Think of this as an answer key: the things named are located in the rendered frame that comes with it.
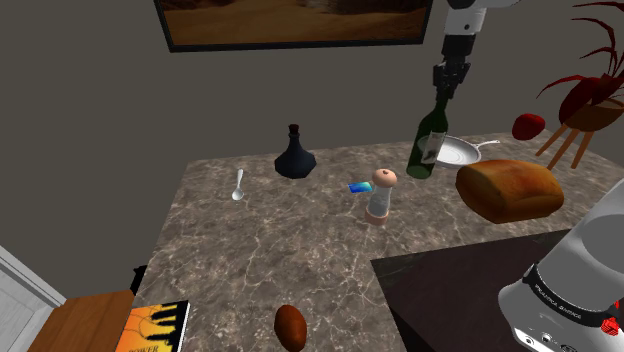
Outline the green glass bottle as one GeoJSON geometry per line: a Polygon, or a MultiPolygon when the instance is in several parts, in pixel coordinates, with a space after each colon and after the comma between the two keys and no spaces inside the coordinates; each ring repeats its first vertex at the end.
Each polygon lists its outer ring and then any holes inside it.
{"type": "Polygon", "coordinates": [[[445,109],[448,95],[438,93],[433,110],[418,126],[417,135],[409,157],[406,172],[416,179],[427,179],[437,161],[438,154],[448,132],[445,109]]]}

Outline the white frying pan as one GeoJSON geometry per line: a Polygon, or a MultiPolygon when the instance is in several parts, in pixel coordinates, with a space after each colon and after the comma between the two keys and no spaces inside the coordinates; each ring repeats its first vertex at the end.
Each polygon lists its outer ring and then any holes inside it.
{"type": "Polygon", "coordinates": [[[461,168],[481,160],[480,147],[499,143],[499,140],[489,140],[474,144],[464,139],[447,135],[437,155],[436,164],[447,168],[461,168]]]}

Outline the red round fruit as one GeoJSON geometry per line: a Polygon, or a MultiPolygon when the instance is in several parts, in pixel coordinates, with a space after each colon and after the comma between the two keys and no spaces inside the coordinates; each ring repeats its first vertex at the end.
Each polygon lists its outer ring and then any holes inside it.
{"type": "Polygon", "coordinates": [[[518,116],[512,126],[512,136],[521,141],[531,140],[545,128],[545,120],[535,114],[525,113],[518,116]]]}

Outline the brown bread loaf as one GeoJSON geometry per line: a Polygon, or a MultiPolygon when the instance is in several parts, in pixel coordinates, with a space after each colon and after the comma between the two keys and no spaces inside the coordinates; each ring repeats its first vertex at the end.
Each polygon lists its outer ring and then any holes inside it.
{"type": "Polygon", "coordinates": [[[471,210],[495,224],[547,217],[564,203],[552,172],[526,161],[488,160],[463,166],[455,187],[471,210]]]}

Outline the red potted plant wooden stand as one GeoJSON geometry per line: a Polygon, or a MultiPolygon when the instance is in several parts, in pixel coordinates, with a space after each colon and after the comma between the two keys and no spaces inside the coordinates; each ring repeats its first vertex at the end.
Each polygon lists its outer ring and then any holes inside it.
{"type": "Polygon", "coordinates": [[[575,81],[576,85],[567,93],[560,104],[558,119],[559,129],[553,133],[548,141],[536,152],[540,156],[564,132],[569,134],[555,153],[547,168],[552,170],[563,154],[570,147],[579,134],[583,134],[581,143],[571,164],[575,169],[588,148],[594,134],[614,123],[624,114],[624,102],[617,100],[619,90],[624,89],[624,50],[616,50],[616,35],[614,29],[605,22],[589,17],[573,18],[573,21],[587,21],[603,28],[610,40],[609,46],[600,47],[584,55],[584,58],[597,53],[606,52],[610,55],[607,70],[600,77],[572,75],[560,78],[545,86],[538,96],[545,90],[556,85],[575,81]]]}

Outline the dark blue vase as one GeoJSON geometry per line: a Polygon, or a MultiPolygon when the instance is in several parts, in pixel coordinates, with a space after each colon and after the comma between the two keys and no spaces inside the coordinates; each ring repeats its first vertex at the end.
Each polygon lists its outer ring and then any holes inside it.
{"type": "Polygon", "coordinates": [[[299,125],[290,124],[287,149],[275,159],[275,171],[289,179],[306,178],[316,167],[315,156],[300,143],[299,125]]]}

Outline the dark robot stand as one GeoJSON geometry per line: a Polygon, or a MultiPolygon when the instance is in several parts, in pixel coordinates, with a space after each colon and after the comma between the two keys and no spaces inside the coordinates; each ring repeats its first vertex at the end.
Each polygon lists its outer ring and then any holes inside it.
{"type": "Polygon", "coordinates": [[[499,291],[565,230],[374,259],[406,352],[529,352],[515,341],[499,291]]]}

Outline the brown potato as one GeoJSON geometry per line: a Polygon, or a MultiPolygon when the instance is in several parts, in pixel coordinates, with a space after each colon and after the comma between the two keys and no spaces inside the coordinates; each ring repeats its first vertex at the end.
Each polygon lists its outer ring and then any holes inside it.
{"type": "Polygon", "coordinates": [[[274,332],[288,352],[301,352],[307,340],[307,323],[292,305],[282,305],[276,312],[274,332]]]}

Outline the orange and black book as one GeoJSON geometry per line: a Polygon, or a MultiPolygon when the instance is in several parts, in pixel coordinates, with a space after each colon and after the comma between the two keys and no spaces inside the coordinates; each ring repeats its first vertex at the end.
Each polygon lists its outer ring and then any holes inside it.
{"type": "Polygon", "coordinates": [[[181,352],[188,300],[133,308],[114,352],[181,352]]]}

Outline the brown wooden table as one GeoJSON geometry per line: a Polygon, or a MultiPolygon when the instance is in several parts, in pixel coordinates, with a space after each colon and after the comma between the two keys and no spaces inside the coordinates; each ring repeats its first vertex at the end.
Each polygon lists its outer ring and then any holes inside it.
{"type": "Polygon", "coordinates": [[[114,352],[134,298],[127,289],[68,299],[52,311],[27,352],[114,352]]]}

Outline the white panelled door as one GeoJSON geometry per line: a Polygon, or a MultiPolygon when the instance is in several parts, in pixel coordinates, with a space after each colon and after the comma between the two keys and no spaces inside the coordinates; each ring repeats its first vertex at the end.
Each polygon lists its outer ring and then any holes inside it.
{"type": "Polygon", "coordinates": [[[0,352],[27,352],[66,298],[0,246],[0,352]]]}

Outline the framed desert wall picture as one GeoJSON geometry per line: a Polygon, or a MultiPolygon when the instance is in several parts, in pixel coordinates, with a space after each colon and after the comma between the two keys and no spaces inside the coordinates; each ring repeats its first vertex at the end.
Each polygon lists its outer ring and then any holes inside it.
{"type": "Polygon", "coordinates": [[[420,44],[433,0],[152,0],[172,52],[420,44]]]}

